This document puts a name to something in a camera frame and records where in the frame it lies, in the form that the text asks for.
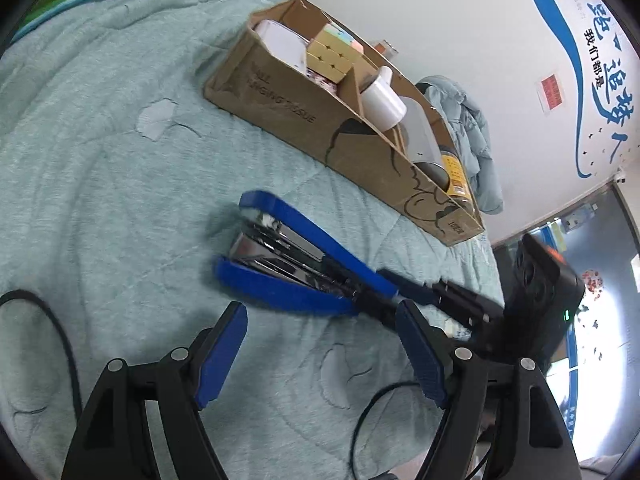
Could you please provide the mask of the yellow label glass jar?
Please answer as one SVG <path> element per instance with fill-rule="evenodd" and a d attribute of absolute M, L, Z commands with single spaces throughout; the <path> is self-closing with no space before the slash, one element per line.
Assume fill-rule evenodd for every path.
<path fill-rule="evenodd" d="M 446 146 L 440 147 L 442 155 L 442 166 L 447 171 L 449 186 L 447 194 L 455 200 L 469 214 L 474 214 L 474 203 L 468 180 L 466 180 L 464 169 L 455 151 Z"/>

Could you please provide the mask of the silver metal can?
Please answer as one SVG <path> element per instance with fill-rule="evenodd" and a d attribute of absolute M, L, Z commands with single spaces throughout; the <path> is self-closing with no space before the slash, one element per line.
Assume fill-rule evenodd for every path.
<path fill-rule="evenodd" d="M 408 159 L 439 188 L 447 191 L 450 183 L 449 174 L 444 168 L 442 153 L 423 107 L 408 96 L 402 96 L 400 99 L 407 109 L 399 125 Z"/>

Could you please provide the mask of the blue stapler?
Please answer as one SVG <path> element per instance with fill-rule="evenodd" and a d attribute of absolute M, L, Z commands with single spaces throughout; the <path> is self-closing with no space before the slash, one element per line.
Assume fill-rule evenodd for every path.
<path fill-rule="evenodd" d="M 213 264 L 217 281 L 273 309 L 374 318 L 395 327 L 397 287 L 280 197 L 243 193 L 243 223 Z"/>

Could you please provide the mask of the white hair dryer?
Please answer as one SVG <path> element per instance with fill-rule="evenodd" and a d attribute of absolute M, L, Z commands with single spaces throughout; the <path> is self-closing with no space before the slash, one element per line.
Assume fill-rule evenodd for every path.
<path fill-rule="evenodd" d="M 360 93 L 364 117 L 380 131 L 397 126 L 407 113 L 404 101 L 392 88 L 393 71 L 382 66 Z"/>

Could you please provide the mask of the pastel rubik cube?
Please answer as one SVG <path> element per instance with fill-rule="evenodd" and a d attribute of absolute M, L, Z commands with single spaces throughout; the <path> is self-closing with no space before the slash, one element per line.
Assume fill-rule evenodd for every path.
<path fill-rule="evenodd" d="M 306 49 L 307 67 L 339 84 L 363 55 L 363 46 L 337 24 L 325 24 Z"/>

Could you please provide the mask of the white device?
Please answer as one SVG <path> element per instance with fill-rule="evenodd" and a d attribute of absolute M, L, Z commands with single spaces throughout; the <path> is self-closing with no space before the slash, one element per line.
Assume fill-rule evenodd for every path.
<path fill-rule="evenodd" d="M 273 20 L 260 21 L 254 32 L 274 58 L 307 75 L 307 43 L 302 36 Z"/>

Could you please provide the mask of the colourful board game box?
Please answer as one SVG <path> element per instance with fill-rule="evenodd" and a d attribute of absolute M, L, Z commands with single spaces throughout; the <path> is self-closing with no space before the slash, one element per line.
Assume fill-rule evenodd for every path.
<path fill-rule="evenodd" d="M 321 74 L 318 74 L 314 70 L 308 68 L 307 78 L 313 81 L 320 88 L 332 93 L 334 96 L 337 95 L 337 84 L 333 81 L 330 81 L 325 76 L 322 76 Z"/>

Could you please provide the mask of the glass door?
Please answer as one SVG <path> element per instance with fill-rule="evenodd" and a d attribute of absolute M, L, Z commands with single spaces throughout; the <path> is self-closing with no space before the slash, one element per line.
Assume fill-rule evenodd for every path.
<path fill-rule="evenodd" d="M 585 285 L 547 378 L 578 460 L 622 454 L 639 432 L 639 237 L 614 184 L 530 230 Z"/>

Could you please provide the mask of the light blue jacket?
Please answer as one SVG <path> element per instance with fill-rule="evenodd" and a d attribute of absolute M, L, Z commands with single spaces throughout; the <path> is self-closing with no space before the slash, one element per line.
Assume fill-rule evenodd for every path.
<path fill-rule="evenodd" d="M 501 214 L 502 187 L 491 154 L 488 122 L 460 84 L 445 76 L 427 76 L 416 88 L 446 122 L 454 147 L 483 214 Z"/>

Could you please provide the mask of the small orange label jar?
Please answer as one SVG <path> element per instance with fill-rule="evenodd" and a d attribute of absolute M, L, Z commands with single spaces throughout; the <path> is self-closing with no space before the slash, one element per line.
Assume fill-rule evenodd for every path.
<path fill-rule="evenodd" d="M 373 47 L 376 52 L 383 55 L 384 58 L 387 58 L 388 60 L 392 60 L 396 55 L 398 55 L 397 49 L 386 40 L 378 41 Z"/>

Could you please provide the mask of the teal quilt blanket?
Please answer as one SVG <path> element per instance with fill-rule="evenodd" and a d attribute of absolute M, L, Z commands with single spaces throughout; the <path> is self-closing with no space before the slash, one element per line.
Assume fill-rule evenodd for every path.
<path fill-rule="evenodd" d="M 190 344 L 229 302 L 213 277 L 242 193 L 282 197 L 372 268 L 502 297 L 488 239 L 446 247 L 320 162 L 204 99 L 248 16 L 284 0 L 89 0 L 1 60 L 1 422 L 41 479 L 104 365 Z M 61 338 L 67 337 L 66 349 Z M 248 307 L 202 421 L 232 479 L 370 478 L 431 444 L 439 409 L 378 322 Z"/>

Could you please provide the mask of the brown cardboard box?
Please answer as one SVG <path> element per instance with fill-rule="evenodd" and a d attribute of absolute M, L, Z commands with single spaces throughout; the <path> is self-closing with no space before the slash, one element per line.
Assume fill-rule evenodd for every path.
<path fill-rule="evenodd" d="M 466 211 L 409 158 L 399 136 L 363 115 L 359 88 L 386 61 L 370 46 L 331 93 L 278 60 L 256 26 L 273 20 L 314 39 L 329 14 L 308 0 L 286 0 L 256 11 L 215 73 L 204 96 L 322 162 L 447 246 L 483 233 L 480 214 Z"/>

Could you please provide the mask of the red wall notice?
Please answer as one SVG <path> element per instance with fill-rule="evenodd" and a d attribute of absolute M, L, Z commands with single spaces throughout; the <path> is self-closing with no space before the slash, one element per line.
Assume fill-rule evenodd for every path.
<path fill-rule="evenodd" d="M 536 91 L 540 106 L 545 115 L 561 107 L 564 104 L 564 91 L 561 81 L 555 73 L 549 74 L 538 80 Z"/>

